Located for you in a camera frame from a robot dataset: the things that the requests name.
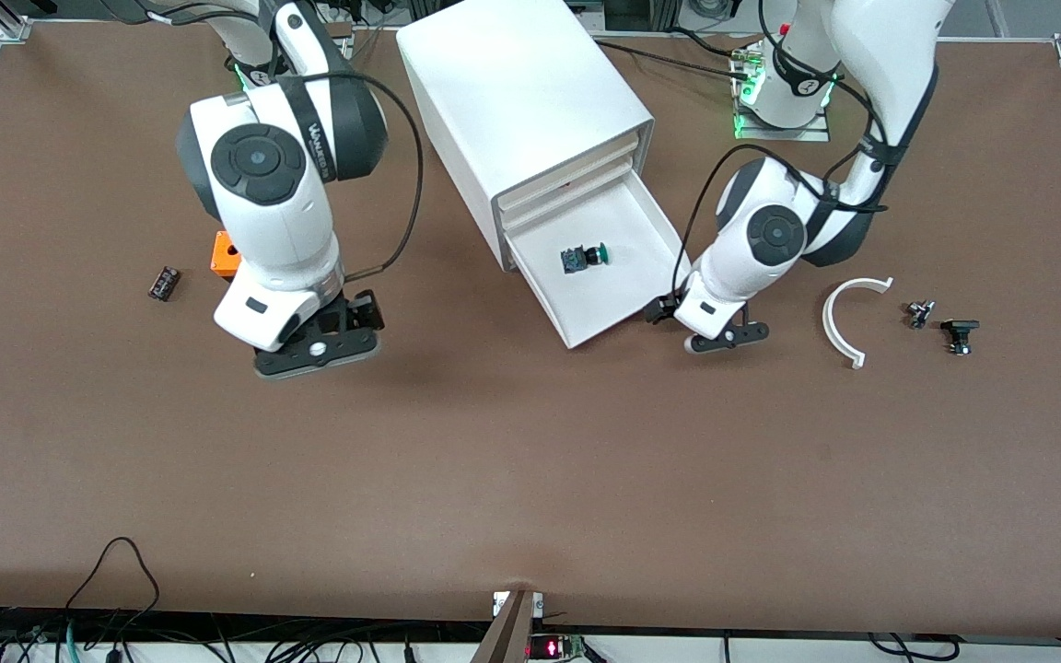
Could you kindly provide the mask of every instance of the open drawer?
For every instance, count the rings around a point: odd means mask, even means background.
[[[561,202],[536,197],[538,210],[504,223],[514,263],[568,348],[665,294],[681,247],[678,232],[636,171],[614,164],[611,171],[589,175],[594,177],[572,180]],[[580,194],[573,194],[573,188],[581,189]],[[563,273],[560,252],[601,243],[608,248],[608,264]],[[679,282],[689,272],[690,260],[682,256]]]

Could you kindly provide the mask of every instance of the orange object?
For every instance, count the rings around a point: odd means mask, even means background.
[[[240,267],[240,251],[237,251],[232,241],[228,240],[227,232],[223,230],[215,232],[215,243],[211,247],[211,272],[214,272],[215,276],[231,278],[236,276],[237,267]]]

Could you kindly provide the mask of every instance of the brown tabletop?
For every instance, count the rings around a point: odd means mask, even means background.
[[[0,604],[63,605],[126,534],[166,609],[487,617],[525,583],[587,625],[1061,636],[1051,47],[940,47],[890,210],[854,260],[754,298],[762,345],[695,357],[634,319],[566,351],[430,156],[408,251],[369,283],[382,353],[284,382],[212,324],[219,227],[174,155],[190,102],[234,88],[224,55],[205,27],[39,24],[0,56]],[[657,117],[646,185],[685,223],[733,143],[724,81],[611,58]],[[412,102],[392,34],[361,66]],[[773,146],[822,172],[863,125],[840,95],[831,114],[832,143]],[[379,170],[329,186],[348,268],[407,217],[387,116]],[[709,206],[695,255],[712,227]],[[146,297],[163,265],[185,271],[169,303]],[[838,302],[856,372],[820,307],[858,276],[895,284]],[[919,298],[980,319],[972,356],[903,324]],[[146,592],[118,549],[83,605]]]

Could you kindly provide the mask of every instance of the small component in drawer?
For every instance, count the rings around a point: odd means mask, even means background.
[[[170,298],[170,294],[173,293],[174,285],[178,285],[180,276],[176,268],[163,267],[163,272],[158,276],[158,280],[150,286],[150,296],[158,299],[159,302],[164,302],[166,299]]]
[[[568,248],[559,256],[563,260],[563,274],[584,272],[594,264],[608,264],[608,248],[603,242],[598,247],[593,248],[585,248],[582,244],[575,248]]]

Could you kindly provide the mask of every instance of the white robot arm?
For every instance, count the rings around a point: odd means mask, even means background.
[[[866,89],[879,119],[839,186],[770,157],[737,170],[715,210],[715,243],[695,261],[680,303],[671,302],[674,317],[696,334],[691,352],[707,347],[699,337],[719,338],[748,299],[799,257],[824,267],[858,250],[932,98],[936,38],[953,1],[799,0],[782,49],[764,41],[750,102],[763,121],[792,127],[813,119],[838,63]]]
[[[308,0],[262,0],[258,17],[262,32],[281,43],[292,75],[194,102],[177,147],[204,209],[241,252],[215,324],[258,349],[258,372],[282,377],[378,349],[373,331],[382,318],[373,301],[342,297],[345,273],[324,185],[369,175],[387,146],[387,125],[363,81],[332,76],[350,67]],[[308,332],[291,338],[328,310],[335,336],[365,331],[326,338],[332,343],[321,337],[327,328],[313,338]],[[330,327],[329,315],[318,317],[314,325]],[[306,356],[296,348],[274,356],[282,345],[306,339],[312,341]]]

